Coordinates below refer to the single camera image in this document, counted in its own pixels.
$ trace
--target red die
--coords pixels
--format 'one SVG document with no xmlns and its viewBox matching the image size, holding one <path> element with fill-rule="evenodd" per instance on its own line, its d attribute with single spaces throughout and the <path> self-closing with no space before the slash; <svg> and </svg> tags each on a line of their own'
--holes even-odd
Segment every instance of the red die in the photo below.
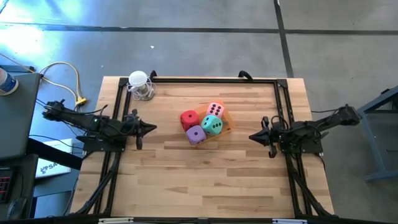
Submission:
<svg viewBox="0 0 398 224">
<path fill-rule="evenodd" d="M 184 131 L 194 127 L 195 125 L 200 125 L 199 117 L 196 111 L 188 110 L 181 114 L 180 121 Z"/>
<path fill-rule="evenodd" d="M 209 107 L 207 108 L 206 115 L 214 115 L 221 119 L 224 113 L 224 106 L 219 103 L 210 103 Z"/>
</svg>

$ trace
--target gray floor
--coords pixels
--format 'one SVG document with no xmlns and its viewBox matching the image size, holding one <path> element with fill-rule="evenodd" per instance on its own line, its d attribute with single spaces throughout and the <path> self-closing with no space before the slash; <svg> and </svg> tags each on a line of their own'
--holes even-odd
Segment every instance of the gray floor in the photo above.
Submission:
<svg viewBox="0 0 398 224">
<path fill-rule="evenodd" d="M 287 29 L 398 29 L 398 1 L 393 0 L 280 0 L 280 6 Z M 0 21 L 116 27 L 278 28 L 272 0 L 10 0 Z M 327 110 L 345 103 L 359 107 L 398 84 L 397 39 L 396 35 L 292 34 L 287 36 L 287 44 L 294 75 L 304 78 L 312 109 Z M 81 75 L 83 96 L 90 100 L 85 111 L 94 109 L 105 75 L 157 70 L 159 75 L 235 77 L 240 70 L 246 70 L 255 77 L 287 76 L 279 34 L 69 32 L 22 26 L 1 27 L 0 43 L 2 53 L 26 65 L 42 68 L 59 60 L 74 64 Z M 11 64 L 3 58 L 0 63 Z M 68 67 L 54 67 L 47 76 L 75 89 L 75 76 Z M 38 98 L 64 98 L 67 106 L 73 106 L 68 91 L 48 83 L 41 84 Z M 73 137 L 64 124 L 42 119 L 41 110 L 36 108 L 32 134 Z M 398 178 L 371 184 L 363 180 L 364 175 L 375 171 L 375 166 L 361 127 L 337 127 L 330 131 L 323 145 L 336 214 L 398 222 Z M 71 189 L 73 178 L 69 177 L 70 186 L 63 187 Z"/>
</svg>

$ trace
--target purple die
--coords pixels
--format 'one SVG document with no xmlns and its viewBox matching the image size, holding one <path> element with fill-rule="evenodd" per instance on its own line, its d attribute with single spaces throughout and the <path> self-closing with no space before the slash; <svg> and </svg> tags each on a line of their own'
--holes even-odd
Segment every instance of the purple die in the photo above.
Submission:
<svg viewBox="0 0 398 224">
<path fill-rule="evenodd" d="M 187 137 L 192 146 L 206 140 L 206 134 L 200 125 L 195 125 L 194 127 L 188 129 Z"/>
</svg>

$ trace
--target wooden table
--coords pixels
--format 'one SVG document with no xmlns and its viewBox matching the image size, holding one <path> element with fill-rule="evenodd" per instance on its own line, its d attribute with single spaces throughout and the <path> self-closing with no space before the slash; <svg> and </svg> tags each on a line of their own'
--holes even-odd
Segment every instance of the wooden table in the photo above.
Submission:
<svg viewBox="0 0 398 224">
<path fill-rule="evenodd" d="M 119 78 L 103 79 L 97 103 L 97 109 L 108 104 L 103 114 L 112 115 Z M 291 78 L 288 84 L 295 120 L 311 120 L 303 79 Z M 178 116 L 214 99 L 223 100 L 236 129 L 192 148 Z M 129 108 L 137 108 L 142 120 L 156 124 L 157 129 L 144 137 L 141 151 L 136 150 L 135 138 L 129 138 L 119 166 L 113 217 L 294 217 L 283 154 L 270 159 L 267 147 L 248 139 L 261 129 L 263 116 L 277 115 L 272 85 L 158 83 L 154 99 L 131 100 Z M 72 212 L 98 185 L 103 156 L 95 152 L 83 161 Z M 333 213 L 321 160 L 304 154 L 303 164 L 308 187 Z M 298 195 L 304 211 L 302 195 Z M 101 208 L 107 196 L 105 189 Z"/>
</svg>

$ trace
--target white bottle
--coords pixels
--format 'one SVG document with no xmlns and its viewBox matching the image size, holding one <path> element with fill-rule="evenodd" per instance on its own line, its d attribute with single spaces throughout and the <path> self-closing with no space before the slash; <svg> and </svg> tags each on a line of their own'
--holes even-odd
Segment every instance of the white bottle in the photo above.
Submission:
<svg viewBox="0 0 398 224">
<path fill-rule="evenodd" d="M 0 68 L 0 96 L 13 93 L 18 88 L 18 80 Z"/>
</svg>

